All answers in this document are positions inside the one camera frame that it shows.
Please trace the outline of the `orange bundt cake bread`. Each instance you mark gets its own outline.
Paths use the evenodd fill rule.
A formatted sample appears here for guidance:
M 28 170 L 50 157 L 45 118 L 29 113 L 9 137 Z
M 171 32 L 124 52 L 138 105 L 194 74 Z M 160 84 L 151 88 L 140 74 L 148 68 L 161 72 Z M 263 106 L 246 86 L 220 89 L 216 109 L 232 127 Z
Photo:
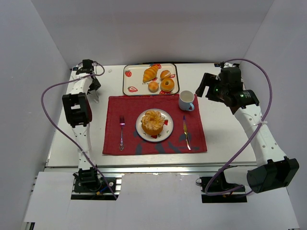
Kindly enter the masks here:
M 150 136 L 156 136 L 163 130 L 165 124 L 165 118 L 162 117 L 161 113 L 154 110 L 145 112 L 142 117 L 142 129 Z

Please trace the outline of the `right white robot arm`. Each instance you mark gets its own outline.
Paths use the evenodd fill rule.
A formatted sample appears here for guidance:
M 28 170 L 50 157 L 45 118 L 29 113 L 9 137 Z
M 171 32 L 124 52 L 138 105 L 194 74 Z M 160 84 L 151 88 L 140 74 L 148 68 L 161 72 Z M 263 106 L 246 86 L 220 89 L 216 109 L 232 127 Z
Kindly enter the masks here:
M 223 103 L 243 127 L 247 142 L 209 180 L 204 188 L 208 196 L 219 196 L 248 186 L 255 193 L 287 187 L 299 169 L 295 158 L 288 158 L 279 147 L 266 124 L 266 113 L 252 90 L 246 90 L 237 66 L 220 65 L 220 73 L 205 73 L 196 90 L 202 97 L 204 91 L 210 101 Z M 256 158 L 256 167 L 232 166 L 231 162 L 250 145 Z

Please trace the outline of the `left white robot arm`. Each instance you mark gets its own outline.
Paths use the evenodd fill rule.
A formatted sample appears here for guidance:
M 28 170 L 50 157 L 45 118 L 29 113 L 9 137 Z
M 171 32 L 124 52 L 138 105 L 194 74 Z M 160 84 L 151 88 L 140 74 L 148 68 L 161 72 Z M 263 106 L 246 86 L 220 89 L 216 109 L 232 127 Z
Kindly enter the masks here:
M 62 97 L 66 120 L 72 127 L 75 141 L 78 144 L 80 178 L 91 174 L 96 175 L 94 162 L 89 163 L 88 161 L 92 153 L 90 141 L 92 111 L 87 96 L 90 95 L 94 101 L 99 102 L 97 90 L 101 87 L 95 76 L 94 64 L 94 61 L 84 59 L 80 67 L 72 69 L 72 77 L 76 82 L 71 92 Z

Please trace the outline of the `light blue mug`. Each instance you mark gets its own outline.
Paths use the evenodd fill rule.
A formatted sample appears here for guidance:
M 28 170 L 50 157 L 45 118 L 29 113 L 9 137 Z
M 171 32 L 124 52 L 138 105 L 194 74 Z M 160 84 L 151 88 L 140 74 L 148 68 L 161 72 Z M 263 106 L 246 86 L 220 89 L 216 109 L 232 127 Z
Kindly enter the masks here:
M 189 112 L 194 111 L 195 109 L 195 106 L 193 104 L 194 99 L 195 96 L 192 92 L 182 91 L 179 94 L 179 101 L 178 101 L 179 108 L 183 111 L 189 111 Z

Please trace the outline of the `red cloth placemat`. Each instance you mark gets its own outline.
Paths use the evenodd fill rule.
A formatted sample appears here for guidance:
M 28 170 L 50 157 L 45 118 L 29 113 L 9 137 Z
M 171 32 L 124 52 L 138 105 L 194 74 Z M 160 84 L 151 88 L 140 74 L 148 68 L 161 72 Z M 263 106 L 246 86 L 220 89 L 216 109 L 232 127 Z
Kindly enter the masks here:
M 113 156 L 145 155 L 145 154 L 174 154 L 174 153 L 201 153 L 207 151 L 207 145 L 199 103 L 195 99 L 194 111 L 183 111 L 178 105 L 179 95 L 159 96 L 110 96 L 108 99 L 105 140 L 103 154 Z M 148 109 L 166 111 L 173 119 L 174 128 L 170 137 L 161 142 L 149 142 L 139 136 L 136 131 L 136 120 L 139 115 Z M 121 128 L 119 117 L 123 115 L 124 150 L 119 150 Z M 191 151 L 188 150 L 183 129 L 183 116 L 186 118 Z

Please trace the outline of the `strawberry pattern serving tray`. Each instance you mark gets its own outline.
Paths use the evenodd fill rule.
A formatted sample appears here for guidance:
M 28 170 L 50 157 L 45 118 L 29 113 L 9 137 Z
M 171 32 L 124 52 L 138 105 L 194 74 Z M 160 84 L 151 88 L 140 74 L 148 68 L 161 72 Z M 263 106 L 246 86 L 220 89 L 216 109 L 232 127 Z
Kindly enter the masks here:
M 156 78 L 148 82 L 143 82 L 144 72 L 152 66 L 156 66 L 157 68 Z M 163 81 L 161 79 L 161 73 L 165 70 L 170 72 L 170 79 L 174 81 L 174 88 L 169 92 L 165 92 L 159 86 L 157 91 L 151 92 L 148 88 L 148 85 L 150 82 L 156 82 L 160 85 L 160 83 Z M 177 68 L 172 63 L 127 65 L 123 71 L 124 74 L 122 91 L 126 96 L 177 94 L 180 91 Z

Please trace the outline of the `iridescent table knife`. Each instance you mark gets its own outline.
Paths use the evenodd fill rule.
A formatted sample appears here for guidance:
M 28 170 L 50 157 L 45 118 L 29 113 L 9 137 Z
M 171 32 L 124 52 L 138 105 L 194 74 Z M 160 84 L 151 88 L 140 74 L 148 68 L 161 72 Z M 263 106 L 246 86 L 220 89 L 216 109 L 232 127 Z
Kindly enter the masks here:
M 189 133 L 188 133 L 188 129 L 187 129 L 187 123 L 186 123 L 185 116 L 183 116 L 183 129 L 184 129 L 184 134 L 185 134 L 185 137 L 186 137 L 187 148 L 188 148 L 189 151 L 191 151 L 191 145 L 190 145 L 190 140 L 189 140 Z

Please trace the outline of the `glazed donut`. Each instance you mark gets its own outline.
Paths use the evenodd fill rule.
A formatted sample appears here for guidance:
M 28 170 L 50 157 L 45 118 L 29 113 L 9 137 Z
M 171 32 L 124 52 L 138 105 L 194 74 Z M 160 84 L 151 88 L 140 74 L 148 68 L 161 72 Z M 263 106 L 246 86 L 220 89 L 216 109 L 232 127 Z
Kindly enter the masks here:
M 163 90 L 165 92 L 172 91 L 174 89 L 174 87 L 175 87 L 175 83 L 171 78 L 163 79 L 161 84 L 160 84 L 161 90 Z

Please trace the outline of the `small cream filled bun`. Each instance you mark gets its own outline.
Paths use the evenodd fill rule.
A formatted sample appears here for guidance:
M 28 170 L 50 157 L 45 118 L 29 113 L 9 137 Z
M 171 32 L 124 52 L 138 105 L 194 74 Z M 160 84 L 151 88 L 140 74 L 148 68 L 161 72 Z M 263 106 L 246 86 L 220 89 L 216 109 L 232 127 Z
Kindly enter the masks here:
M 170 78 L 171 72 L 169 70 L 163 70 L 160 74 L 161 79 Z

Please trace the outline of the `white watermelon pattern plate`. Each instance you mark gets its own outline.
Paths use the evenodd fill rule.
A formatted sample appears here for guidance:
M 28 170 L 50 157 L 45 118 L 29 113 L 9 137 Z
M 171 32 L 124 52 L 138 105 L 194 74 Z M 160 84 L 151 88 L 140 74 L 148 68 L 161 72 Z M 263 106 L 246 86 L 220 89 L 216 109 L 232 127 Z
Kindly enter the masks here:
M 146 134 L 144 130 L 142 129 L 142 122 L 141 122 L 142 117 L 145 115 L 145 112 L 149 110 L 158 111 L 161 113 L 162 117 L 165 118 L 165 124 L 163 126 L 163 130 L 160 134 L 156 136 L 150 136 Z M 174 122 L 170 114 L 168 114 L 166 111 L 154 108 L 154 109 L 148 109 L 142 112 L 136 120 L 135 127 L 136 127 L 136 131 L 139 134 L 139 136 L 143 138 L 144 140 L 149 141 L 149 142 L 161 142 L 161 141 L 166 140 L 172 134 L 172 131 L 174 128 Z

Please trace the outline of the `silver fork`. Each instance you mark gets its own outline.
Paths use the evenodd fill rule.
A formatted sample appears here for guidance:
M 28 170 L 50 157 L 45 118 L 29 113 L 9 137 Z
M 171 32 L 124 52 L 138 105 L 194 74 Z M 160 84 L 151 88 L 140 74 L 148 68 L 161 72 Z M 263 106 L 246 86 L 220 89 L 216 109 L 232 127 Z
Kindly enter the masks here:
M 121 115 L 119 117 L 119 125 L 121 128 L 121 137 L 120 137 L 120 144 L 119 144 L 119 150 L 123 151 L 124 150 L 124 142 L 123 142 L 123 128 L 125 126 L 125 120 L 124 120 L 124 116 Z

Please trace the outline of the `croissant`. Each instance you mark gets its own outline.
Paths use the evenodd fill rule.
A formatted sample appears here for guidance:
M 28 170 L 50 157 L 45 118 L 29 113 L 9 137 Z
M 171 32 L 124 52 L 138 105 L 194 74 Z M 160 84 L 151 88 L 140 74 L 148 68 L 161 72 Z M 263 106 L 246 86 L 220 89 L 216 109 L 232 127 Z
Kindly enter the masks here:
M 156 78 L 158 72 L 158 66 L 151 66 L 150 68 L 146 69 L 143 74 L 143 82 L 148 82 Z

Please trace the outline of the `small round muffin bun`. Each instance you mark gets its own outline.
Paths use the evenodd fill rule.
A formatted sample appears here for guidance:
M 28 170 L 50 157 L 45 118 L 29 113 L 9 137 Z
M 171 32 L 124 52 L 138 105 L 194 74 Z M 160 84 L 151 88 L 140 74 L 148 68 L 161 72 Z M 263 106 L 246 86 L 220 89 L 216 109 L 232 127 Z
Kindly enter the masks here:
M 159 90 L 159 84 L 155 81 L 152 81 L 148 84 L 148 89 L 152 93 L 157 92 Z

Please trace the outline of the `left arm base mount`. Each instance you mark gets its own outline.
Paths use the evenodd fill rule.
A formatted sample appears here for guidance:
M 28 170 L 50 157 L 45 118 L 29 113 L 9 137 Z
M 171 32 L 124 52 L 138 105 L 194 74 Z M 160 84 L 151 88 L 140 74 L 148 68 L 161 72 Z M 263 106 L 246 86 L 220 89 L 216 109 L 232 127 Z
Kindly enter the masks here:
M 74 172 L 73 176 L 71 200 L 115 201 L 118 198 L 120 178 L 106 177 L 104 179 L 94 168 L 80 169 Z

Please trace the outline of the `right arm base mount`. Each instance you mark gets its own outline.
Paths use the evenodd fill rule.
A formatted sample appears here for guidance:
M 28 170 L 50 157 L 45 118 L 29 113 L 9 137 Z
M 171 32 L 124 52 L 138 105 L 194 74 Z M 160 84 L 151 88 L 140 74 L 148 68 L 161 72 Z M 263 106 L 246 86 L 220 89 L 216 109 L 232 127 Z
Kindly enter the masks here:
M 209 193 L 223 192 L 222 195 L 208 196 L 205 194 L 205 187 L 210 181 L 211 177 L 200 177 L 196 180 L 196 185 L 201 187 L 201 201 L 203 204 L 221 204 L 221 203 L 246 203 L 247 196 L 245 195 L 245 187 L 242 186 L 239 189 L 227 192 L 227 190 L 233 189 L 238 184 L 229 184 L 226 182 L 223 174 L 219 175 L 213 183 L 210 185 Z

